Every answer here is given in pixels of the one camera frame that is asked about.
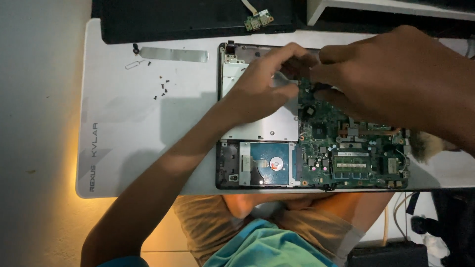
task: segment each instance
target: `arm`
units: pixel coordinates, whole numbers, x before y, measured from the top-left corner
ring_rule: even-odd
[[[326,46],[311,79],[338,87],[324,98],[354,119],[439,136],[475,155],[475,62],[410,26]]]
[[[230,92],[115,200],[87,236],[81,267],[139,256],[142,243],[216,142],[233,127],[271,115],[297,95],[294,84],[275,88],[269,84],[284,61],[306,53],[289,44],[251,63]]]

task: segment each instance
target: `khaki shorts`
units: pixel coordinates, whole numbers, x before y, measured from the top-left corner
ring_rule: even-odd
[[[201,266],[254,218],[235,218],[220,195],[179,196],[173,204],[188,250]],[[358,244],[364,232],[324,210],[308,207],[281,210],[268,221],[291,230],[338,266]]]

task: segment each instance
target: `white wall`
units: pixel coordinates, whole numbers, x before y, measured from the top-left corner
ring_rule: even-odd
[[[79,266],[112,202],[74,189],[90,9],[91,0],[0,0],[0,266]]]

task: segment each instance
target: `floor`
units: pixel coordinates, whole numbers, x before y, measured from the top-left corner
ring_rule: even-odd
[[[396,227],[393,219],[394,208],[400,203],[405,195],[410,193],[396,193],[389,202],[389,242],[391,240],[401,240],[402,234]],[[422,237],[411,231],[410,215],[406,216],[405,205],[403,204],[397,214],[396,218],[400,224],[403,232],[407,234],[410,239],[416,243],[422,243]],[[432,197],[429,192],[420,194],[416,205],[414,215],[426,218],[437,219],[436,210]],[[362,246],[377,245],[381,243],[384,232],[384,212],[374,223],[371,229],[366,233],[366,236],[361,240]],[[170,210],[165,218],[163,218],[160,225],[149,236],[142,246],[142,257],[148,262],[150,267],[197,267],[193,256],[187,251],[186,238],[181,231],[180,223],[172,210]],[[430,266],[440,266],[440,261],[434,257],[429,256]]]

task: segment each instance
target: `blue shirt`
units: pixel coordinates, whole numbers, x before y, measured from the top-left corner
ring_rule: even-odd
[[[148,267],[140,257],[123,257],[98,267]],[[282,230],[263,219],[244,227],[225,246],[211,256],[203,267],[312,266],[336,267],[307,241],[292,231]]]

